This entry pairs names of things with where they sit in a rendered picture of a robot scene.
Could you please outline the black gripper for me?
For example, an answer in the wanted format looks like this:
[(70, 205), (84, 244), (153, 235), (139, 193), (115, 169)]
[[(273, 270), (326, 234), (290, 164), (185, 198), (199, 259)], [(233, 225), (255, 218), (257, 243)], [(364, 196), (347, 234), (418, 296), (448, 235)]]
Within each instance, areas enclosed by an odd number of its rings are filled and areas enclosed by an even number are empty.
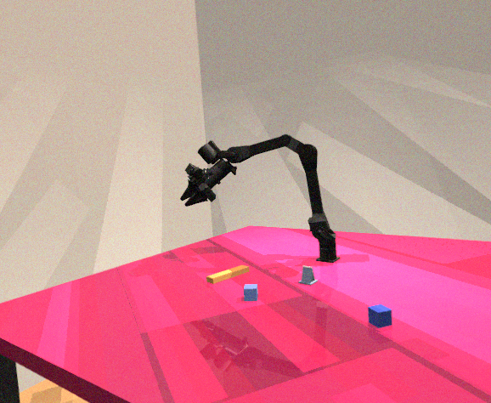
[(193, 176), (188, 176), (189, 185), (186, 191), (181, 196), (181, 201), (186, 200), (184, 204), (186, 207), (194, 205), (200, 202), (208, 202), (207, 198), (213, 202), (216, 199), (215, 193), (212, 191), (212, 187), (216, 184), (221, 184), (220, 176), (215, 172), (213, 168), (206, 169), (208, 171), (208, 176), (206, 179), (200, 184), (198, 182), (199, 179), (196, 179)]

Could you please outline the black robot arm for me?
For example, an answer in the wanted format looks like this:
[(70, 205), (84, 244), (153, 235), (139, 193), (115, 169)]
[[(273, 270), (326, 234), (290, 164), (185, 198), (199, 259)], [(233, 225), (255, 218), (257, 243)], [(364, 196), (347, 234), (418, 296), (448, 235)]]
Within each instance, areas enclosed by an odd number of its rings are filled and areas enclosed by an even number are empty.
[[(200, 147), (198, 153), (207, 164), (214, 164), (220, 159), (212, 168), (223, 179), (230, 172), (236, 175), (237, 167), (234, 167), (231, 163), (240, 163), (254, 155), (284, 146), (299, 155), (306, 174), (312, 208), (312, 217), (308, 219), (309, 232), (312, 231), (313, 237), (318, 239), (319, 242), (319, 258), (315, 260), (334, 263), (340, 258), (336, 256), (336, 233), (330, 229), (323, 210), (317, 175), (317, 149), (313, 145), (305, 145), (293, 139), (290, 135), (283, 134), (277, 138), (268, 139), (253, 145), (230, 147), (228, 150), (219, 150), (215, 143), (210, 140)], [(227, 161), (224, 161), (223, 158), (227, 159)], [(199, 179), (198, 182), (200, 184), (208, 176), (209, 172), (205, 171), (205, 168), (202, 170), (191, 163), (185, 169), (188, 175)]]

